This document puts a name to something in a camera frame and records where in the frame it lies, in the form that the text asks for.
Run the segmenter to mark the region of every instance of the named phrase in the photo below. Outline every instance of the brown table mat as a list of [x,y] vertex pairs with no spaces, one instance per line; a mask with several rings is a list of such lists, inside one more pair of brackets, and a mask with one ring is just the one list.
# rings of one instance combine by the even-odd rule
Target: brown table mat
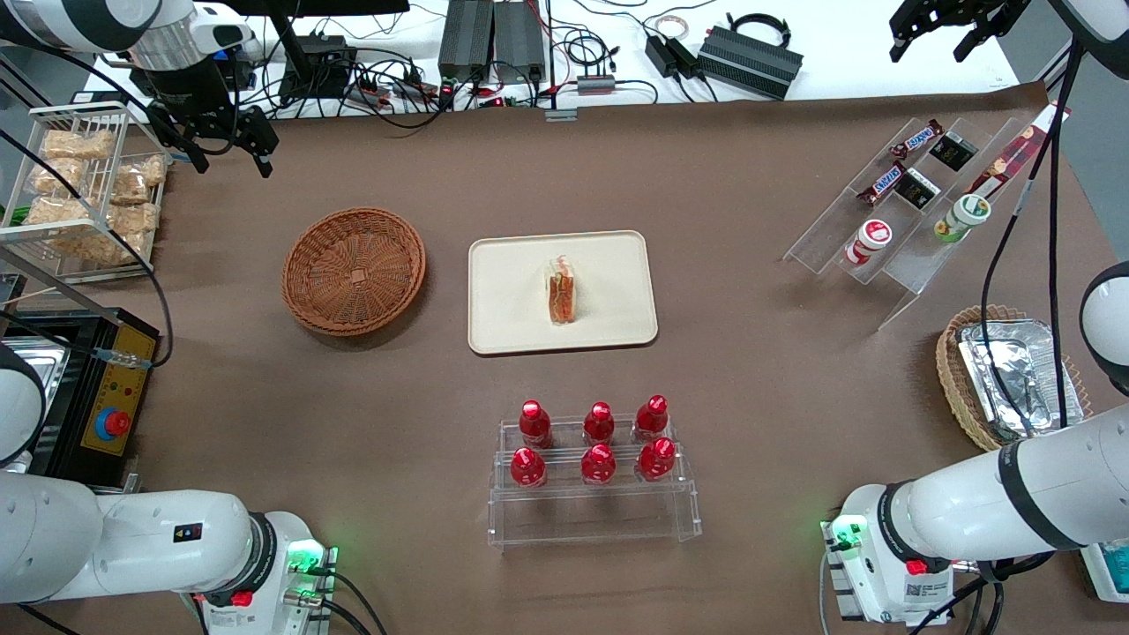
[[[410,139],[373,119],[278,123],[266,181],[242,153],[202,176],[186,166],[174,174],[155,259],[176,353],[155,374],[139,423],[145,484],[231,492],[251,508],[299,514],[341,547],[341,571],[393,635],[815,634],[819,520],[859,485],[978,452],[948,412],[933,347],[978,301],[1007,214],[974,230],[881,333],[901,296],[894,285],[863,287],[838,270],[815,278],[779,259],[909,118],[965,116],[995,130],[1044,103],[1040,87],[1024,86],[583,110],[579,121],[553,124],[499,108],[441,116]],[[1010,210],[1017,194],[1012,188],[997,209]],[[303,229],[353,206],[406,218],[429,260],[409,320],[365,346],[305,332],[279,292]],[[992,299],[1045,319],[1045,180],[1027,210]],[[1065,351],[1102,411],[1120,399],[1086,355],[1077,306],[1113,259],[1069,171],[1061,217]],[[647,238],[654,345],[505,358],[470,350],[473,241],[599,229]],[[102,289],[100,301],[159,325],[145,281]],[[697,472],[701,538],[505,556],[487,546],[500,418],[527,398],[563,416],[596,399],[633,409],[656,392],[669,398]],[[1129,620],[1129,609],[1085,595],[1070,557],[1015,579],[1007,593],[1000,635],[1123,634]],[[172,594],[45,610],[86,635],[196,632]],[[930,633],[963,629],[966,610]],[[10,608],[0,624],[46,633]],[[904,633],[837,617],[831,626]]]

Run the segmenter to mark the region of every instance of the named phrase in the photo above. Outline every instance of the acrylic display stand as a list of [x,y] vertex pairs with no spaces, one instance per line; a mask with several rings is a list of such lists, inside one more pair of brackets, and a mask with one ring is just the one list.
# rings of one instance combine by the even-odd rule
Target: acrylic display stand
[[[1027,124],[1013,118],[992,136],[964,119],[957,119],[952,125],[946,127],[946,130],[961,136],[978,148],[977,154],[959,172],[953,171],[929,154],[929,149],[933,148],[936,140],[930,140],[925,148],[918,149],[902,160],[902,165],[907,168],[914,168],[940,189],[940,193],[926,203],[922,209],[918,209],[893,191],[887,192],[873,208],[856,198],[859,192],[873,185],[893,165],[894,156],[890,154],[889,148],[903,142],[925,127],[926,122],[911,119],[898,134],[882,147],[874,159],[855,176],[839,194],[839,198],[820,215],[807,232],[784,255],[784,260],[795,260],[817,276],[822,275],[831,264],[838,264],[863,285],[870,284],[878,273],[885,272],[886,276],[904,287],[905,295],[886,315],[878,329],[889,324],[913,304],[929,281],[948,262],[960,242],[940,241],[933,232],[934,225],[953,207],[953,201],[971,188],[977,176],[991,165],[1004,147]],[[1000,192],[1003,189],[989,200],[996,199]],[[1001,212],[1001,210],[994,211],[995,214]],[[847,260],[844,251],[855,241],[858,228],[872,218],[887,223],[894,237],[885,249],[872,255],[868,262],[854,264]]]
[[488,542],[516,545],[604,542],[639,538],[675,538],[680,542],[701,536],[698,490],[693,472],[673,425],[666,435],[676,444],[674,469],[655,482],[634,475],[641,444],[631,440],[634,414],[616,414],[611,447],[615,476],[604,485],[586,485],[580,459],[588,450],[584,418],[553,419],[553,447],[539,450],[548,481],[527,489],[509,475],[514,451],[523,446],[516,420],[502,421],[499,450],[490,477]]

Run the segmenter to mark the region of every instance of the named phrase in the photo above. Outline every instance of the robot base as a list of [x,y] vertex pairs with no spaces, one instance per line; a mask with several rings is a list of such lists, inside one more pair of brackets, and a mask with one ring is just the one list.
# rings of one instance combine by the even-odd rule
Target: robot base
[[266,581],[255,591],[250,606],[216,607],[204,601],[204,623],[210,635],[326,635],[329,615],[323,609],[309,609],[282,603],[287,590],[316,591],[331,598],[325,579],[297,573],[295,566],[335,568],[336,549],[326,549],[314,540],[309,528],[288,512],[268,512],[274,527],[278,548],[274,565]]
[[[859,487],[843,502],[842,513],[831,523],[824,523],[832,580],[844,619],[858,619],[857,612],[849,610],[857,608],[868,621],[903,621],[907,627],[914,627],[930,610],[952,599],[953,568],[922,575],[905,571],[905,564],[886,547],[878,529],[878,498],[885,489],[882,485]],[[855,542],[855,547],[830,551],[844,539]],[[835,575],[840,566],[842,577]],[[848,594],[854,595],[855,602],[848,601]],[[946,614],[929,624],[940,626],[947,621]]]

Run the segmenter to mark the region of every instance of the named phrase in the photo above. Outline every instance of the beige tray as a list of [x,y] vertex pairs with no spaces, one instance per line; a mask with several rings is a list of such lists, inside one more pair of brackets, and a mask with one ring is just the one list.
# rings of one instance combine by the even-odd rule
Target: beige tray
[[[577,319],[549,320],[544,272],[564,255]],[[480,355],[607,348],[658,336],[647,242],[638,232],[483,238],[471,245],[466,340]]]

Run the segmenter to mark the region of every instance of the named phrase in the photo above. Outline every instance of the round woven basket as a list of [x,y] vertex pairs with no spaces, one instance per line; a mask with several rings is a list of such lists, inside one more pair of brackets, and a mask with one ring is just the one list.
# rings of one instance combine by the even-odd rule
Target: round woven basket
[[[1026,314],[1007,306],[995,304],[988,305],[989,320],[1022,320]],[[964,358],[956,347],[956,331],[969,324],[980,321],[980,307],[971,306],[960,312],[948,322],[948,327],[937,339],[937,375],[940,377],[940,385],[945,390],[945,399],[948,400],[953,416],[961,424],[964,434],[979,445],[983,451],[991,452],[1003,445],[991,426],[984,419],[980,409],[980,399],[972,388],[972,381],[964,367]],[[1082,410],[1088,418],[1094,411],[1089,408],[1089,395],[1078,379],[1078,368],[1070,363],[1070,358],[1062,356],[1062,364],[1066,366],[1067,375],[1074,382],[1075,391],[1078,393],[1078,401]]]
[[295,243],[282,269],[282,297],[307,329],[359,336],[403,313],[426,269],[423,242],[408,221],[383,209],[347,209]]

